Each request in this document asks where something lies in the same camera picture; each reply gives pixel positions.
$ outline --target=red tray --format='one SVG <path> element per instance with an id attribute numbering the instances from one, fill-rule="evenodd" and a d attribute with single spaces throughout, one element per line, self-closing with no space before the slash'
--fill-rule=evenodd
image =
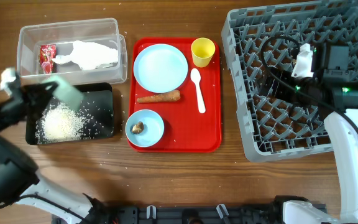
<path id="1" fill-rule="evenodd" d="M 150 147 L 132 148 L 139 152 L 212 152 L 222 143 L 221 121 L 221 68 L 219 63 L 219 47 L 215 43 L 215 54 L 205 68 L 197 68 L 201 74 L 201 92 L 206 112 L 198 112 L 195 84 L 190 80 L 190 71 L 196 68 L 191 59 L 191 43 L 195 38 L 143 38 L 136 42 L 132 63 L 137 55 L 153 44 L 169 44 L 179 49 L 186 57 L 189 66 L 188 75 L 177 90 L 181 99 L 171 103 L 136 103 L 138 97 L 151 96 L 154 93 L 143 89 L 137 82 L 133 72 L 131 78 L 131 99 L 129 115 L 138 110 L 150 109 L 163 119 L 165 130 L 157 144 Z"/>

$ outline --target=blue plate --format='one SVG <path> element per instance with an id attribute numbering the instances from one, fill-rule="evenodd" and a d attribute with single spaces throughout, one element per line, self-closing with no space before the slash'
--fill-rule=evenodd
<path id="1" fill-rule="evenodd" d="M 132 127 L 139 121 L 143 122 L 144 129 L 140 134 L 133 134 Z M 125 126 L 128 140 L 135 146 L 149 147 L 157 143 L 164 133 L 164 122 L 161 116 L 152 110 L 140 110 L 132 114 Z"/>
<path id="2" fill-rule="evenodd" d="M 147 47 L 134 63 L 136 81 L 153 93 L 166 93 L 178 88 L 185 81 L 187 72 L 186 57 L 168 44 Z"/>

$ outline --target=light blue bowl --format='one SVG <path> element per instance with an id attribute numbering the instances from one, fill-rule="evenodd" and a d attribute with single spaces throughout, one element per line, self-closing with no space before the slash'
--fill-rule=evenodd
<path id="1" fill-rule="evenodd" d="M 143 122 L 144 130 L 133 134 L 132 127 L 139 121 Z M 150 147 L 157 143 L 164 133 L 164 122 L 161 116 L 152 110 L 140 110 L 132 114 L 125 125 L 128 140 L 135 146 Z"/>

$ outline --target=carrot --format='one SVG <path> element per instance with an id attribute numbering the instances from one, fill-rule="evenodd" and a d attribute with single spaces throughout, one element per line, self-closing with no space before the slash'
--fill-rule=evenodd
<path id="1" fill-rule="evenodd" d="M 179 90 L 173 90 L 168 93 L 157 94 L 153 96 L 145 96 L 137 99 L 138 103 L 158 103 L 158 102 L 174 102 L 180 100 Z"/>

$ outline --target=plastic bin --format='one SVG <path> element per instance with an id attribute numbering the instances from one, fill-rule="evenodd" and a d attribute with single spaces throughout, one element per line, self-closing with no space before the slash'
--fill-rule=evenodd
<path id="1" fill-rule="evenodd" d="M 127 54 L 125 40 L 119 35 L 115 19 L 92 19 L 85 21 L 58 22 L 23 27 L 17 46 L 17 69 L 22 78 L 30 82 L 41 82 L 45 75 L 39 65 L 39 50 L 43 44 L 56 44 L 57 54 L 68 55 L 73 50 L 72 42 L 96 42 L 118 50 L 119 60 L 109 68 L 82 71 L 72 62 L 54 66 L 54 73 L 71 84 L 122 83 L 127 78 Z"/>
<path id="2" fill-rule="evenodd" d="M 318 117 L 314 119 L 316 107 L 296 107 L 291 118 L 313 121 L 311 125 L 298 124 L 288 117 L 291 104 L 256 94 L 255 80 L 263 72 L 260 48 L 277 34 L 289 35 L 301 44 L 347 44 L 352 81 L 358 82 L 358 1 L 313 1 L 231 10 L 221 35 L 236 91 L 244 152 L 252 162 L 332 151 L 324 123 Z M 291 72 L 288 48 L 292 45 L 286 40 L 269 44 L 266 61 Z"/>

